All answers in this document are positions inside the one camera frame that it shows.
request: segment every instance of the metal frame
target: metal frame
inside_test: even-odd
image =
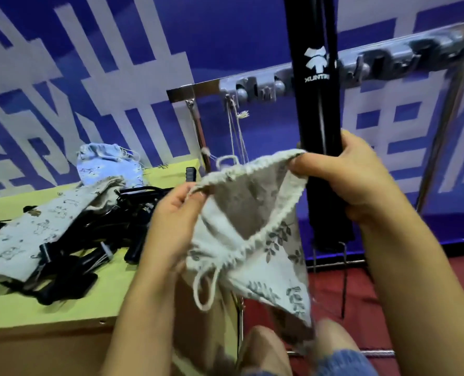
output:
[[[423,38],[431,37],[429,34],[434,34],[442,32],[456,32],[462,35],[464,40],[464,23],[454,24],[450,26],[445,26],[433,31],[412,34],[411,36],[394,38],[391,40],[373,43],[371,45],[361,46],[359,48],[343,50],[339,53],[339,65],[340,65],[340,75],[342,88],[351,88],[360,86],[361,82],[366,79],[376,79],[370,77],[371,71],[369,66],[367,66],[363,57],[366,52],[370,50],[379,50],[380,48],[392,48],[397,49],[397,45],[406,42],[408,39],[412,38]],[[421,214],[426,199],[432,188],[432,181],[436,174],[438,160],[442,154],[442,150],[448,139],[448,132],[450,131],[450,126],[453,120],[457,117],[461,98],[464,92],[464,55],[459,58],[460,60],[456,62],[456,67],[451,78],[448,93],[445,98],[441,118],[437,131],[432,143],[432,147],[429,151],[426,168],[422,177],[422,182],[420,184],[420,191],[416,201],[416,210]],[[389,79],[399,79],[407,75],[408,72],[403,74],[391,74]],[[201,83],[196,83],[192,85],[182,86],[180,88],[168,90],[168,97],[172,103],[185,101],[189,109],[189,112],[192,117],[192,122],[194,125],[196,138],[199,144],[199,147],[202,149],[206,147],[206,141],[204,138],[204,132],[201,125],[200,115],[197,110],[196,98],[209,96],[209,95],[222,95],[223,99],[225,96],[234,98],[237,104],[243,103],[245,101],[251,101],[250,94],[248,94],[245,87],[250,83],[250,79],[260,79],[259,84],[265,85],[265,91],[258,90],[257,96],[260,96],[258,100],[263,101],[275,101],[277,96],[282,96],[290,91],[289,79],[292,76],[291,63],[281,64],[279,66],[270,67],[267,69],[260,69],[244,74],[233,75],[231,77],[225,77],[222,79],[214,79],[211,81],[204,81]],[[266,80],[266,78],[272,77],[273,81]],[[207,155],[203,154],[203,162],[206,172],[211,171],[210,159]],[[344,258],[343,262],[333,263],[333,264],[323,264],[323,265],[313,265],[307,266],[307,269],[324,269],[329,267],[338,267],[344,266],[345,271],[349,265],[364,264],[365,260],[355,260],[347,261]],[[342,315],[345,312],[345,297],[346,297],[346,279],[344,280],[344,292],[342,294]],[[242,297],[237,298],[234,296],[234,302],[237,309],[237,318],[238,318],[238,350],[241,346],[241,343],[244,339],[244,300]],[[362,354],[366,357],[395,357],[395,352],[391,349],[362,349]],[[300,356],[295,351],[288,351],[289,356]]]

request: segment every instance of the metal rack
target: metal rack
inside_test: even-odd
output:
[[[458,115],[464,92],[464,22],[343,50],[339,52],[338,57],[337,68],[342,88],[359,87],[368,80],[400,79],[414,71],[429,72],[452,69],[448,93],[444,100],[432,146],[428,152],[428,160],[416,201],[416,210],[421,214],[432,187],[439,157],[448,139],[447,132]],[[186,102],[201,149],[206,146],[206,140],[197,110],[198,98],[220,95],[224,103],[226,100],[234,100],[235,104],[240,106],[248,103],[272,103],[278,97],[288,96],[292,93],[291,63],[185,85],[167,91],[172,103]],[[209,172],[211,170],[210,159],[206,155],[203,155],[203,164],[206,172]],[[353,263],[361,264],[365,263],[365,260],[314,265],[310,268],[315,271],[335,265],[347,267]],[[240,346],[243,340],[244,303],[242,298],[234,300],[237,308],[238,344]],[[344,305],[345,295],[342,296],[342,311],[345,308]],[[362,353],[367,357],[395,356],[391,349],[363,349]],[[288,354],[299,356],[294,351],[288,351]]]

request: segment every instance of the drawstring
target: drawstring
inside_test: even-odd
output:
[[[192,284],[192,289],[194,291],[195,304],[201,311],[208,311],[213,305],[214,296],[216,294],[216,284],[218,283],[218,276],[220,274],[221,269],[222,269],[222,266],[220,266],[219,268],[216,267],[214,269],[213,279],[211,281],[209,281],[209,279],[206,278],[208,285],[209,285],[209,297],[205,305],[203,305],[199,299],[199,286],[200,286],[200,282],[202,278],[207,273],[209,268],[206,266],[203,266],[195,275],[194,282]]]
[[[235,141],[237,142],[237,145],[241,152],[242,163],[247,163],[249,162],[248,151],[246,150],[244,138],[242,137],[242,130],[240,128],[239,119],[244,119],[248,117],[249,112],[242,111],[241,113],[237,113],[237,106],[235,105],[235,101],[231,98],[227,99],[226,107],[227,107],[227,116],[228,116],[228,128],[230,131],[230,143],[232,144],[232,155],[235,155],[235,151],[234,151],[234,138],[235,138]],[[235,115],[235,122],[232,119],[232,110],[233,110],[233,114]]]
[[[248,151],[246,150],[246,144],[244,143],[244,139],[242,138],[242,131],[240,129],[239,119],[249,117],[249,111],[242,111],[241,113],[237,113],[237,106],[235,105],[235,101],[233,99],[230,99],[230,101],[232,103],[232,108],[235,114],[235,121],[237,122],[237,130],[239,131],[240,148],[242,151],[242,162],[246,163],[249,162]]]
[[[233,154],[231,154],[231,155],[224,155],[224,156],[222,156],[222,157],[216,157],[215,155],[212,155],[212,154],[211,154],[211,151],[209,150],[209,148],[206,148],[206,147],[202,148],[202,149],[201,149],[201,152],[202,152],[202,154],[207,155],[209,158],[211,158],[211,159],[216,163],[216,168],[217,168],[218,170],[221,170],[221,168],[222,168],[221,162],[222,162],[223,160],[225,160],[225,159],[231,159],[231,160],[233,160],[233,164],[234,164],[234,165],[240,164],[239,158],[238,158],[236,155],[233,155]]]
[[[141,156],[138,152],[135,152],[134,150],[130,150],[130,149],[126,149],[126,148],[123,148],[122,146],[119,146],[119,148],[122,149],[122,152],[125,154],[125,155],[132,155],[133,156],[133,159],[135,161],[138,161],[140,162],[140,159],[141,159]]]

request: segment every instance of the leg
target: leg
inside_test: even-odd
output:
[[[241,374],[264,371],[276,376],[292,376],[284,343],[264,326],[254,326],[242,342],[237,369]]]
[[[311,361],[316,376],[378,376],[349,333],[329,319],[317,323]]]

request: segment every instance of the drawstring bag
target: drawstring bag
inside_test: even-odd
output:
[[[127,189],[148,186],[143,179],[143,167],[139,156],[117,144],[81,145],[77,171],[84,185],[96,183],[107,177],[122,176]]]
[[[26,282],[40,262],[40,245],[58,241],[84,210],[98,209],[110,189],[124,186],[121,177],[60,192],[0,229],[0,275]]]
[[[190,193],[209,191],[197,220],[187,269],[196,271],[195,303],[209,310],[216,284],[280,308],[311,326],[308,277],[295,206],[306,177],[288,170],[304,150],[281,151],[205,176]],[[199,300],[209,276],[209,299]]]

